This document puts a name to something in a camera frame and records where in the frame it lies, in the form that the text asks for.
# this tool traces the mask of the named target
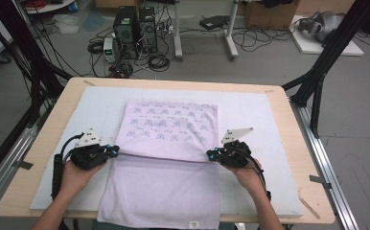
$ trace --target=lavender cloth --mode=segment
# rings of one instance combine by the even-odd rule
[[[111,164],[99,222],[133,228],[218,229],[218,164],[125,154]]]
[[[194,162],[208,162],[217,147],[218,108],[196,103],[127,103],[116,145],[120,152]]]
[[[98,221],[133,228],[218,229],[216,105],[130,100]]]

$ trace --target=metal stand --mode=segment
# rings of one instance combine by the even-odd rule
[[[317,128],[323,81],[369,13],[370,0],[357,0],[340,23],[312,69],[302,77],[283,85],[285,90],[289,90],[301,84],[296,94],[290,97],[290,101],[297,106],[306,106],[308,99],[313,94],[311,130],[316,138],[319,138]]]
[[[17,44],[20,53],[16,52],[6,38],[0,33],[0,41],[12,55],[23,77],[31,82],[30,96],[32,105],[0,147],[0,164],[12,143],[25,127],[32,127],[41,116],[39,109],[47,98],[56,99],[63,90],[56,75],[69,80],[72,76],[48,61],[42,54],[30,30],[15,7],[13,1],[0,0],[0,20]]]
[[[233,0],[232,9],[230,12],[229,27],[227,30],[224,30],[224,38],[226,39],[227,45],[230,49],[230,59],[234,60],[239,56],[237,52],[235,42],[233,41],[232,33],[233,26],[235,24],[237,8],[239,6],[239,0]],[[175,46],[175,58],[182,61],[182,47],[181,47],[181,36],[179,34],[179,8],[180,0],[175,0],[175,33],[173,36],[173,44]]]
[[[230,12],[230,21],[229,21],[229,28],[224,30],[224,38],[226,38],[227,45],[230,49],[230,59],[234,60],[239,56],[237,52],[235,42],[233,41],[232,33],[233,33],[233,26],[235,25],[236,13],[237,8],[239,7],[239,0],[233,0],[232,10]]]
[[[179,2],[180,0],[175,0],[175,35],[173,36],[173,44],[175,46],[175,58],[182,61],[181,36],[179,35]]]
[[[293,104],[292,109],[296,117],[300,118],[301,127],[306,133],[308,146],[312,149],[312,156],[317,164],[319,174],[325,180],[323,184],[330,185],[325,187],[325,190],[335,206],[335,212],[338,214],[340,223],[344,229],[350,230],[357,230],[358,225],[340,188],[328,155],[319,139],[317,128],[323,81],[328,71],[335,64],[369,14],[370,0],[357,0],[344,17],[312,69],[300,78],[283,85],[285,90],[289,90],[301,84],[296,94],[289,98]],[[306,105],[312,94],[312,114],[310,116]]]

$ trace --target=wooden table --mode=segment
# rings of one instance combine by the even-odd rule
[[[54,152],[59,138],[73,114],[81,93],[87,86],[115,86],[152,89],[182,89],[266,94],[273,112],[275,123],[284,145],[289,167],[297,185],[299,198],[304,209],[301,218],[281,218],[283,223],[332,223],[335,215],[322,184],[310,181],[310,175],[318,176],[308,147],[289,105],[288,97],[280,86],[249,85],[230,83],[163,81],[163,80],[112,80],[73,78],[39,132],[25,161],[33,163],[30,170],[20,169],[8,190],[0,200],[2,217],[39,217],[42,211],[31,210],[44,168]],[[97,212],[67,212],[68,218],[95,219]],[[258,222],[247,216],[221,215],[221,221]]]

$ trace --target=gray floor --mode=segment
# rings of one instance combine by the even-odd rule
[[[88,40],[110,27],[112,21],[102,20],[92,11],[80,11],[75,15],[82,25],[79,33],[52,34],[51,39],[77,72],[87,74],[90,72],[89,53],[86,51]],[[44,14],[47,19],[51,16],[50,13]],[[199,19],[183,19],[182,24],[197,27]],[[240,57],[235,61],[229,60],[227,47],[220,35],[193,34],[183,36],[182,40],[183,62],[172,59],[168,71],[156,73],[158,81],[282,85],[305,74],[317,59],[317,55],[300,54],[291,39],[274,40],[253,53],[238,48]],[[168,57],[172,58],[172,38],[168,37],[167,41],[171,47]],[[319,133],[359,228],[370,229],[370,46],[358,40],[355,42],[364,51],[364,56],[340,57],[325,80]],[[107,73],[106,66],[101,58],[96,72],[104,75]],[[154,75],[140,71],[132,78],[152,80]],[[27,89],[14,62],[0,63],[0,145],[29,103]],[[0,218],[0,229],[26,229],[34,221],[33,218]],[[249,230],[255,228],[253,224],[247,225]],[[339,229],[339,224],[297,224],[293,229]]]

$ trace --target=desk leg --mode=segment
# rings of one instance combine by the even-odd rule
[[[173,36],[173,44],[175,46],[175,58],[182,61],[181,36],[179,35],[179,2],[179,0],[175,0],[175,35]]]
[[[229,28],[224,30],[224,37],[226,38],[227,45],[230,49],[230,59],[234,60],[239,56],[237,52],[235,42],[233,41],[233,26],[235,24],[235,18],[237,13],[237,8],[239,6],[239,0],[233,0],[232,10],[230,12],[230,21],[229,21]]]

